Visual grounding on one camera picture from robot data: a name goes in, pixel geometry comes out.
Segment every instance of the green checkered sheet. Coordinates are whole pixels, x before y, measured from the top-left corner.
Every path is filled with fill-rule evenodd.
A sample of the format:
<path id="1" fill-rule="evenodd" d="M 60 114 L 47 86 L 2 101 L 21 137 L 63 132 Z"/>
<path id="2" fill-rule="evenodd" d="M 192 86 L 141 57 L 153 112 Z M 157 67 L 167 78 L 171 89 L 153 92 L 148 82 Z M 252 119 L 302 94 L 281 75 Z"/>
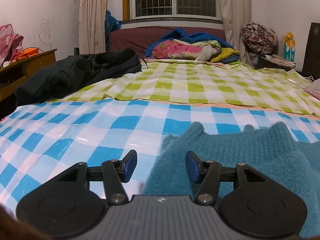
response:
<path id="1" fill-rule="evenodd" d="M 148 69 L 85 87 L 58 101 L 162 100 L 260 106 L 320 117 L 320 101 L 303 89 L 311 83 L 295 70 L 219 67 L 196 61 L 148 61 Z"/>

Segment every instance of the bed sheet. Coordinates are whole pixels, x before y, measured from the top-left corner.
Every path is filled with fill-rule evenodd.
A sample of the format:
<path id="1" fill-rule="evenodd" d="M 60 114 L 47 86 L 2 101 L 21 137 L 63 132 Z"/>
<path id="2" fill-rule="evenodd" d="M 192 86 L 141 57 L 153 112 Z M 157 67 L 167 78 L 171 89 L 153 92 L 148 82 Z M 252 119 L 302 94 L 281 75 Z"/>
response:
<path id="1" fill-rule="evenodd" d="M 77 162 L 99 166 L 131 149 L 138 164 L 124 187 L 139 194 L 169 134 L 181 135 L 191 122 L 209 134 L 237 133 L 244 126 L 284 122 L 295 140 L 320 139 L 320 119 L 251 109 L 196 107 L 143 100 L 56 102 L 20 106 L 0 123 L 0 203 L 15 210 L 31 190 Z M 101 182 L 91 190 L 104 197 Z"/>
<path id="2" fill-rule="evenodd" d="M 320 101 L 303 92 L 310 81 L 295 70 L 254 70 L 242 64 L 223 68 L 197 61 L 167 61 L 149 61 L 148 69 L 142 72 L 98 82 L 59 101 L 95 101 L 110 97 L 191 104 L 228 103 L 320 117 Z"/>

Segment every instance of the logo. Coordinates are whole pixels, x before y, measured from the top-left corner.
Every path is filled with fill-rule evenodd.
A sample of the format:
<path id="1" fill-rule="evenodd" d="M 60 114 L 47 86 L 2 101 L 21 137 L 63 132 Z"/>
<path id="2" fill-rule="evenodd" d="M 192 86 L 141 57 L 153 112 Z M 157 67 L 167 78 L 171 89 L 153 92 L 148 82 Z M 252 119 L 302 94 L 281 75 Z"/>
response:
<path id="1" fill-rule="evenodd" d="M 160 197 L 157 199 L 157 201 L 159 201 L 160 203 L 163 203 L 164 201 L 166 201 L 167 199 L 165 199 L 164 197 Z"/>

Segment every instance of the window frame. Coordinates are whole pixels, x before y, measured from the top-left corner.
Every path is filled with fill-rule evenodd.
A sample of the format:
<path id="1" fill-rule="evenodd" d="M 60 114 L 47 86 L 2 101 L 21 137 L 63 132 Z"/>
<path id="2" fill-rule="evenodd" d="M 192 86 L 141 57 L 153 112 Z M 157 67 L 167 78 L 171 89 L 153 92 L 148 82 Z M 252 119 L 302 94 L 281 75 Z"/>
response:
<path id="1" fill-rule="evenodd" d="M 190 18 L 192 19 L 206 19 L 206 20 L 214 20 L 221 21 L 222 15 L 220 10 L 220 3 L 218 0 L 216 2 L 216 17 L 212 16 L 204 16 L 204 15 L 191 15 L 191 14 L 177 14 L 177 0 L 172 0 L 172 15 L 149 15 L 149 16 L 136 16 L 136 0 L 130 0 L 130 19 L 152 19 L 152 18 L 163 18 L 163 17 L 171 17 L 171 18 Z"/>

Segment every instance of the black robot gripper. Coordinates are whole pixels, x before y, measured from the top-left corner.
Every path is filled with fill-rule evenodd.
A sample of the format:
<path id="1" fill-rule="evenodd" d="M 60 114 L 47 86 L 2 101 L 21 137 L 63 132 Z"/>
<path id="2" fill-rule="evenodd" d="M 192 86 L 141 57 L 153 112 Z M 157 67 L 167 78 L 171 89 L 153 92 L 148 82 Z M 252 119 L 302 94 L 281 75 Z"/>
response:
<path id="1" fill-rule="evenodd" d="M 77 163 L 27 194 L 16 215 L 53 239 L 72 240 L 230 240 L 294 239 L 307 217 L 303 200 L 246 163 L 222 167 L 188 151 L 190 196 L 134 195 L 122 186 L 137 165 L 131 150 L 122 160 L 99 167 Z M 102 181 L 106 199 L 89 190 Z M 234 190 L 218 201 L 220 182 Z"/>

